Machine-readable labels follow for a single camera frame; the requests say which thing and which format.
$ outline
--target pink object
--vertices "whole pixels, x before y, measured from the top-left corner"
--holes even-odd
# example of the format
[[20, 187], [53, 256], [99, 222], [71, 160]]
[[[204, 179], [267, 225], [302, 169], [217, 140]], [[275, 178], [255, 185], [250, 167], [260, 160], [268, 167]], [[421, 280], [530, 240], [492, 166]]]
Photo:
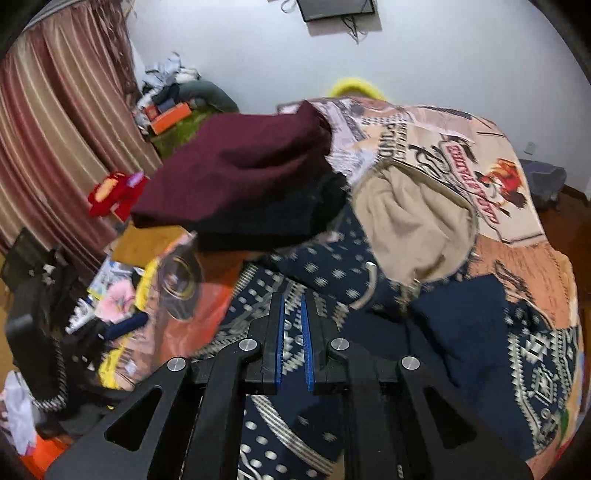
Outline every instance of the pink object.
[[105, 322], [119, 323], [127, 317], [135, 301], [135, 290], [131, 280], [113, 283], [96, 307], [95, 315]]

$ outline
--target yellow object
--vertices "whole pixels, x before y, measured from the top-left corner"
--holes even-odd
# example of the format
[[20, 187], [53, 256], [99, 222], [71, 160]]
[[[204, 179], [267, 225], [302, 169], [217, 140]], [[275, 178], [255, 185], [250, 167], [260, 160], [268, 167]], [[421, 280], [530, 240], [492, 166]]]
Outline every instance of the yellow object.
[[146, 302], [148, 301], [148, 295], [150, 293], [150, 285], [152, 284], [152, 278], [158, 271], [159, 264], [160, 259], [156, 257], [148, 265], [146, 265], [144, 275], [138, 283], [138, 288], [135, 289], [135, 306], [139, 310], [142, 310], [142, 312], [145, 310]]
[[99, 367], [100, 384], [105, 388], [113, 388], [119, 390], [119, 385], [115, 379], [115, 369], [119, 363], [119, 359], [125, 350], [125, 344], [131, 333], [128, 333], [122, 340], [119, 348], [111, 350]]
[[346, 78], [339, 80], [329, 93], [330, 97], [342, 97], [347, 95], [363, 95], [375, 100], [386, 100], [386, 97], [371, 83], [358, 78]]

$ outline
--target blue gripper pad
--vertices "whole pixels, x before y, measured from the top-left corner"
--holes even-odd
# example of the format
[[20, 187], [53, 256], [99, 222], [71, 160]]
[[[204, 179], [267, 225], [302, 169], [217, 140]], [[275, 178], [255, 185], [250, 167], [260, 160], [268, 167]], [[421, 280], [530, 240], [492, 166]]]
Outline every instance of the blue gripper pad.
[[306, 384], [308, 391], [314, 391], [314, 356], [312, 355], [312, 342], [310, 340], [310, 322], [308, 320], [308, 307], [306, 298], [301, 296], [301, 334], [304, 339], [304, 369], [306, 372]]
[[281, 296], [279, 325], [277, 326], [277, 353], [275, 357], [275, 385], [279, 388], [283, 374], [283, 336], [285, 334], [285, 298]]

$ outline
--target red toy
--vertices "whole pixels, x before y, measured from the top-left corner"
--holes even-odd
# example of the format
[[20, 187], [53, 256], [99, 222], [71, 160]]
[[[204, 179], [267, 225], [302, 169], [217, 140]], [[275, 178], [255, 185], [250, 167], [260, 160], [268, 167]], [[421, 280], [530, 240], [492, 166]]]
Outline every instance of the red toy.
[[116, 171], [99, 183], [88, 195], [90, 216], [105, 217], [111, 212], [122, 222], [144, 191], [148, 177], [143, 172], [126, 175]]

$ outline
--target silver screw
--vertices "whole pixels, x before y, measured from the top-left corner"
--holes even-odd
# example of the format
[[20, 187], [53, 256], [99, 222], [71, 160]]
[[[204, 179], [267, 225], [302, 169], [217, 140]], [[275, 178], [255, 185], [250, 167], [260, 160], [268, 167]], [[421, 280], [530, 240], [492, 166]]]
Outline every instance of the silver screw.
[[240, 340], [238, 346], [240, 347], [240, 350], [250, 352], [256, 348], [256, 340], [253, 340], [252, 338], [245, 338], [244, 340]]
[[407, 370], [416, 370], [421, 366], [421, 362], [418, 361], [418, 358], [414, 358], [413, 356], [405, 356], [402, 359], [402, 366]]
[[171, 372], [179, 372], [183, 368], [185, 368], [186, 365], [187, 365], [187, 362], [185, 361], [185, 359], [184, 358], [180, 358], [179, 356], [176, 356], [174, 358], [171, 358], [168, 361], [168, 363], [166, 364], [166, 366], [168, 367], [168, 369]]
[[344, 338], [333, 338], [330, 346], [335, 350], [347, 350], [349, 348], [349, 341]]

